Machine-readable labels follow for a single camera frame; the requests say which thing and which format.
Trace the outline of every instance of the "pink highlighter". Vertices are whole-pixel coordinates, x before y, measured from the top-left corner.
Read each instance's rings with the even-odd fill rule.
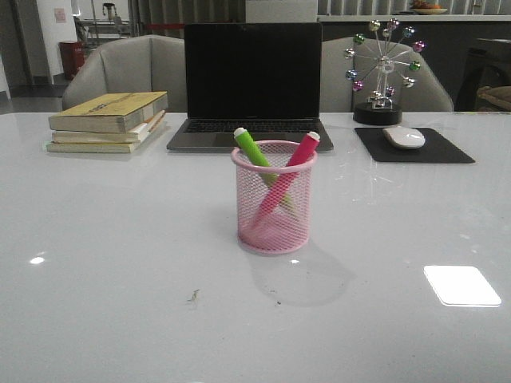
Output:
[[[311,157],[312,153],[314,153],[318,144],[319,134],[316,132],[309,132],[302,139],[302,142],[300,142],[300,145],[298,145],[298,148],[296,148],[286,166],[295,166],[305,163]],[[271,186],[270,191],[264,197],[263,202],[261,202],[254,224],[259,223],[265,215],[270,214],[279,205],[287,189],[297,176],[298,173],[293,172],[281,174],[279,178],[277,178],[277,181]]]

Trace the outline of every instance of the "white table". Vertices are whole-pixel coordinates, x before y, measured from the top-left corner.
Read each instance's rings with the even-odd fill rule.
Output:
[[[511,381],[511,116],[406,114],[477,162],[384,164],[324,115],[311,240],[268,257],[230,156],[165,149],[184,115],[132,155],[44,152],[48,115],[0,116],[1,382]],[[428,265],[501,304],[441,304]]]

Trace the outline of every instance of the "floor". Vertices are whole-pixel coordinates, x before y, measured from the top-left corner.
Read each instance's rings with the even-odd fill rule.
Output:
[[[16,112],[60,112],[65,85],[31,85],[11,89],[11,98],[0,99],[0,114]]]

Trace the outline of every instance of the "green highlighter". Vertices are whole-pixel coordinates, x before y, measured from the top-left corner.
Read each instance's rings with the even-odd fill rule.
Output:
[[[252,139],[252,136],[245,128],[238,128],[234,131],[234,139],[240,146],[240,148],[245,152],[248,159],[252,164],[256,166],[264,166],[269,167],[271,166],[264,154],[260,151],[259,145],[255,143],[255,141]],[[266,186],[271,188],[273,183],[277,180],[278,176],[276,174],[271,173],[260,173],[259,174],[261,178],[263,179]],[[292,203],[291,198],[288,194],[286,194],[281,204],[283,207],[285,207],[287,210],[291,210],[292,212]]]

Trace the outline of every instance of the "highlighter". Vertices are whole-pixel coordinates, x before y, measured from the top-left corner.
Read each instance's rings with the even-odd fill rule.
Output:
[[[287,162],[287,166],[295,166],[305,163],[319,144],[319,134],[316,132],[309,132],[300,142],[298,148]],[[277,205],[282,201],[282,198],[287,193],[287,189],[291,186],[293,180],[298,176],[297,172],[283,173],[279,176],[277,181],[271,186],[270,191],[266,194],[259,206],[259,211],[255,217],[254,223],[257,224],[267,214],[273,212]]]
[[[252,139],[252,136],[245,128],[237,128],[234,131],[234,139],[240,146],[240,148],[245,152],[248,159],[252,164],[256,166],[271,166],[264,154],[260,151],[259,145],[255,143]],[[273,183],[277,180],[277,175],[272,173],[260,173],[259,174],[263,179],[266,186],[271,188]],[[289,195],[284,195],[282,198],[283,207],[290,211],[294,215],[291,199]]]

